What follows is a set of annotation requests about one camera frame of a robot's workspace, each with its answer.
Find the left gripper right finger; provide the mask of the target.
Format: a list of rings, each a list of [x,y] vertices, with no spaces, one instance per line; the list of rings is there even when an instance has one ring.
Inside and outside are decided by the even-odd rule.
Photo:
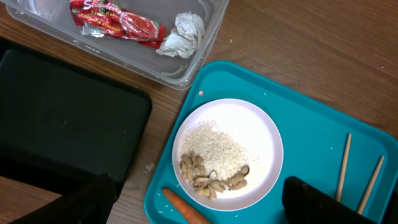
[[[289,224],[376,224],[295,176],[284,181],[282,204]]]

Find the red snack wrapper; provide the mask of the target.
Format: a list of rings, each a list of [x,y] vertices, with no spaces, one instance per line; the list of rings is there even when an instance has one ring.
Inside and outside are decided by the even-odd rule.
[[[112,37],[138,42],[158,49],[165,27],[106,0],[70,0],[70,11],[83,35]]]

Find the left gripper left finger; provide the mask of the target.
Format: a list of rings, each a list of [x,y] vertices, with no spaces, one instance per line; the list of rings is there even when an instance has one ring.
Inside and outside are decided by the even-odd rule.
[[[114,181],[103,174],[10,224],[106,224],[115,201]]]

